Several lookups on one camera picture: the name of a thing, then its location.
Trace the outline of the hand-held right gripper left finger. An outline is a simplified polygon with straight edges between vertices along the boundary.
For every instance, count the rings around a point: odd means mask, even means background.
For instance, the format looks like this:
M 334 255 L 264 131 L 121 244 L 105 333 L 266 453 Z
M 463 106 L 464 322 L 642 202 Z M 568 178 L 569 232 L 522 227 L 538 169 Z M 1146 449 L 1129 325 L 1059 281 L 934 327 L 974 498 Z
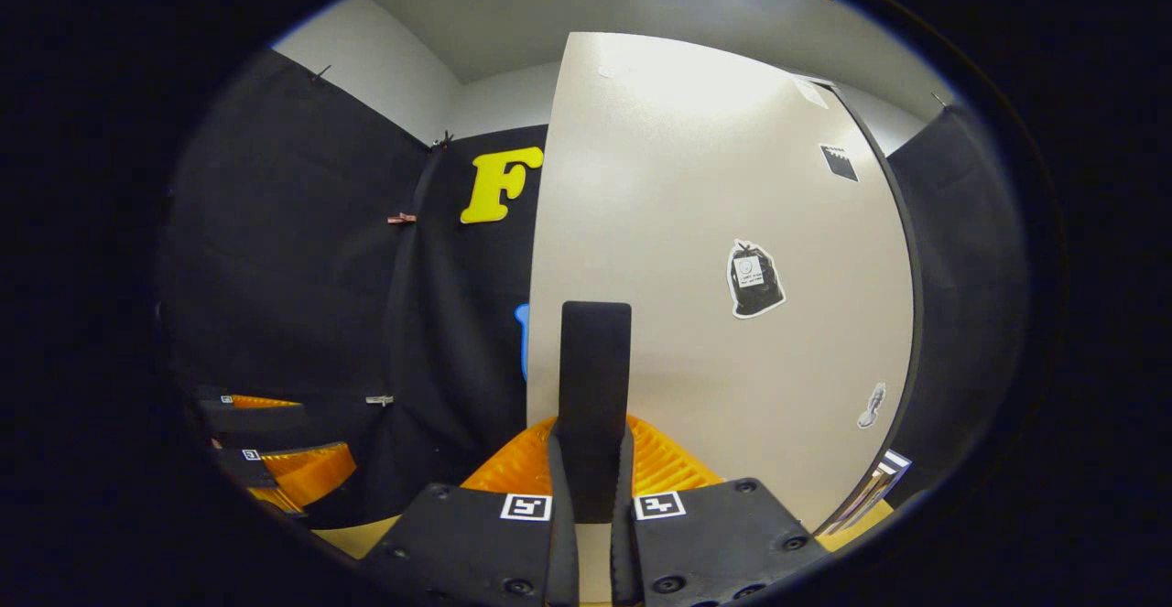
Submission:
M 579 607 L 575 524 L 554 418 L 462 483 L 431 483 L 357 567 L 395 607 Z

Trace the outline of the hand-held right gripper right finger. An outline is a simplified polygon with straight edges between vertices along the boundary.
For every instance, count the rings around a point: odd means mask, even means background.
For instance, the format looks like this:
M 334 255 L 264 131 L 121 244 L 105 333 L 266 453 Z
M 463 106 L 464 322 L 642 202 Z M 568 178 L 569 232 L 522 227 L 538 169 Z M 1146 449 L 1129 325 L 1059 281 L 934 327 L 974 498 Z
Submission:
M 611 539 L 614 607 L 744 607 L 791 589 L 830 552 L 765 484 L 724 480 L 627 417 Z

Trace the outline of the black cabinet door handle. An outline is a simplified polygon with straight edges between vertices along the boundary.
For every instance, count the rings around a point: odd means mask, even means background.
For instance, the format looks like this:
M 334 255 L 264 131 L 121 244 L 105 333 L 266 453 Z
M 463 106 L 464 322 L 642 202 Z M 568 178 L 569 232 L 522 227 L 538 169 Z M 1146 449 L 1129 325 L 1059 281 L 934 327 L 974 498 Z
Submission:
M 556 437 L 578 524 L 613 519 L 631 378 L 629 304 L 561 308 Z

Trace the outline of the dark grey cabinet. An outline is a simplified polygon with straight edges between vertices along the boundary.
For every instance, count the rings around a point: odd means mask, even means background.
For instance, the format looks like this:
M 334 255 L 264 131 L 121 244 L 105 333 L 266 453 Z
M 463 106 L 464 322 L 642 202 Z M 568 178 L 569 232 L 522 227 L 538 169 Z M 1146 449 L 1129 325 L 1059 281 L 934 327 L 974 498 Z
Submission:
M 875 139 L 874 132 L 870 130 L 867 123 L 861 117 L 861 112 L 856 110 L 853 103 L 849 101 L 845 93 L 841 93 L 841 86 L 836 84 L 829 79 L 820 79 L 816 76 L 800 76 L 800 81 L 808 82 L 811 86 L 822 87 L 822 89 L 833 93 L 834 97 L 841 102 L 844 109 L 847 111 L 856 125 L 861 130 L 863 136 L 867 141 L 871 151 L 875 154 L 875 161 L 879 162 L 879 166 L 883 169 L 884 180 L 887 182 L 887 186 L 891 191 L 893 202 L 895 203 L 897 214 L 901 221 L 902 233 L 905 236 L 906 252 L 908 255 L 908 265 L 911 273 L 911 298 L 912 298 L 912 311 L 913 318 L 911 323 L 911 350 L 908 356 L 908 364 L 906 369 L 906 378 L 904 381 L 901 396 L 899 402 L 897 402 L 895 411 L 893 411 L 893 420 L 890 425 L 888 432 L 884 436 L 883 445 L 880 445 L 879 453 L 874 458 L 874 465 L 879 465 L 884 461 L 884 453 L 886 453 L 892 446 L 897 446 L 899 443 L 899 434 L 905 424 L 906 415 L 908 412 L 911 402 L 913 401 L 914 391 L 917 391 L 917 373 L 919 373 L 920 360 L 922 355 L 922 342 L 924 342 L 924 266 L 920 257 L 919 248 L 917 248 L 917 231 L 914 231 L 914 219 L 912 211 L 909 210 L 906 198 L 902 193 L 902 187 L 899 184 L 897 175 L 890 165 L 886 154 L 883 152 L 883 148 L 879 145 L 878 139 Z M 857 521 L 863 519 L 861 507 L 865 506 L 865 500 L 861 498 L 863 492 L 866 490 L 866 484 L 868 483 L 868 477 L 861 479 L 856 489 L 847 495 L 847 499 L 841 503 L 833 514 L 830 514 L 827 520 L 824 521 L 817 531 L 812 533 L 815 537 L 825 536 L 837 536 L 841 532 L 841 528 L 853 528 Z

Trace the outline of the beige cabinet door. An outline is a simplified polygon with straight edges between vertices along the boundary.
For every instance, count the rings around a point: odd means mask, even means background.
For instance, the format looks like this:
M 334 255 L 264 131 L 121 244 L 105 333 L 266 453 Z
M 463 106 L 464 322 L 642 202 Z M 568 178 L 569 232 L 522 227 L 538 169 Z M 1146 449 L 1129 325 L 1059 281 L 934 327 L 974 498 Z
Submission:
M 629 304 L 629 412 L 832 519 L 887 444 L 917 318 L 846 105 L 732 53 L 572 34 L 538 173 L 527 422 L 557 412 L 563 304 Z

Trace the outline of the black backdrop cloth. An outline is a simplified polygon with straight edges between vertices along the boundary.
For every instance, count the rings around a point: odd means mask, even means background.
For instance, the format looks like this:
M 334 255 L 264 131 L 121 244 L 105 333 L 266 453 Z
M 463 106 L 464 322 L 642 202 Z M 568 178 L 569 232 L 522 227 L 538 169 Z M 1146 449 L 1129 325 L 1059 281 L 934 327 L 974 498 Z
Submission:
M 500 221 L 465 224 L 483 154 L 540 151 L 548 124 L 499 122 L 431 154 L 340 87 L 260 53 L 180 157 L 159 253 L 161 311 L 184 390 L 289 398 L 309 424 L 222 436 L 264 449 L 346 441 L 357 473 L 309 521 L 396 514 L 468 477 L 525 427 L 523 328 L 539 169 Z M 1026 248 L 984 134 L 950 107 L 890 165 L 922 261 L 921 366 L 886 497 L 925 495 L 984 431 L 1026 318 Z M 391 214 L 417 214 L 389 226 Z M 391 395 L 394 404 L 364 403 Z

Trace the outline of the small black white box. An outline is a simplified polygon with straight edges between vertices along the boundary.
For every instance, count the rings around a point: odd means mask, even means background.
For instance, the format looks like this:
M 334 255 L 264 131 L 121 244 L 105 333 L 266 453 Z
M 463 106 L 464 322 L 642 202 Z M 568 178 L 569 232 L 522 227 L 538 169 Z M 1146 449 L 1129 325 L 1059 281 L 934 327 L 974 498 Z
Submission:
M 836 533 L 841 528 L 856 525 L 864 514 L 875 507 L 875 504 L 884 500 L 897 482 L 907 473 L 911 465 L 912 461 L 908 457 L 897 453 L 895 450 L 887 450 L 883 459 L 875 463 L 867 482 L 863 484 L 861 493 L 850 502 L 846 511 L 841 514 Z

